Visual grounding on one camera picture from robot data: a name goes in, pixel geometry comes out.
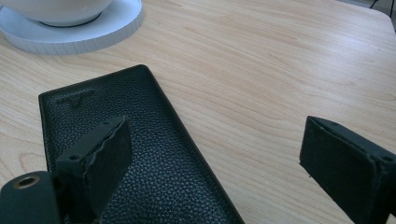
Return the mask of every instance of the light wood grain surface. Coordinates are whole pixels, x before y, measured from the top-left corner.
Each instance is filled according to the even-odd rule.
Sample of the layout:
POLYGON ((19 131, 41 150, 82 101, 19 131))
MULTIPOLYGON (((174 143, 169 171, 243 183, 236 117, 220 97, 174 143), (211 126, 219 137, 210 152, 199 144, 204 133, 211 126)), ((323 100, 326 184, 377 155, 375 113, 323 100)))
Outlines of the light wood grain surface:
POLYGON ((143 63, 246 223, 351 223, 299 165, 304 123, 331 119, 396 152, 390 19, 333 0, 143 5, 135 34, 92 53, 34 55, 0 35, 0 187, 46 170, 39 93, 143 63))

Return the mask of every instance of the white saucer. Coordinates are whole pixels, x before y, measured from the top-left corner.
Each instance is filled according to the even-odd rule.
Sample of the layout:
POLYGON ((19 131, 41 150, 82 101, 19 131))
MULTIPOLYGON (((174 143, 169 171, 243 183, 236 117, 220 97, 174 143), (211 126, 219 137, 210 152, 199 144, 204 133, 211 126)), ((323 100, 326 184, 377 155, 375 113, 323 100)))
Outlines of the white saucer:
POLYGON ((80 54, 117 44, 135 32, 143 21, 141 0, 115 0, 94 21, 58 28, 26 19, 0 7, 0 31, 19 49, 39 54, 80 54))

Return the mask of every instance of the black leather wallet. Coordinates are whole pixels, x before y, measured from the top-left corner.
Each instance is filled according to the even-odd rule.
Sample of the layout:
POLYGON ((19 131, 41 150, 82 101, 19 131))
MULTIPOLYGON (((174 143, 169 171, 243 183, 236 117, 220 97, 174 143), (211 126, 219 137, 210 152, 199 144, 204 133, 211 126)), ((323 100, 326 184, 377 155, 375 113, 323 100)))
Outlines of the black leather wallet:
POLYGON ((145 65, 42 93, 39 103, 52 175, 56 159, 98 123, 128 117, 132 163, 102 223, 243 223, 145 65))

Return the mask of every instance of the white bowl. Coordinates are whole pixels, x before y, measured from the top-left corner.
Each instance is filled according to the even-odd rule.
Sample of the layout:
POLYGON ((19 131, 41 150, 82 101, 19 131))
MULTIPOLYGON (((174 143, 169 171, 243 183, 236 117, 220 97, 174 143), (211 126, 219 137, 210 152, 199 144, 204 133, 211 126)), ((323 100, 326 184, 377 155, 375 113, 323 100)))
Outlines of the white bowl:
POLYGON ((0 0, 23 16, 51 26, 76 26, 94 20, 113 0, 0 0))

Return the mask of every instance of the pebbled leather texture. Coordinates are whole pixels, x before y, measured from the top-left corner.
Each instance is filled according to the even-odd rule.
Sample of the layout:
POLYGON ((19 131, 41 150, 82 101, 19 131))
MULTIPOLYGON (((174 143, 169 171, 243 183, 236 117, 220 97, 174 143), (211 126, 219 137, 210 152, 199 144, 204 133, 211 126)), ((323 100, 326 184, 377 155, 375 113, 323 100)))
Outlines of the pebbled leather texture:
POLYGON ((128 117, 132 165, 102 223, 243 223, 145 65, 44 92, 39 103, 52 175, 56 159, 99 122, 128 117))

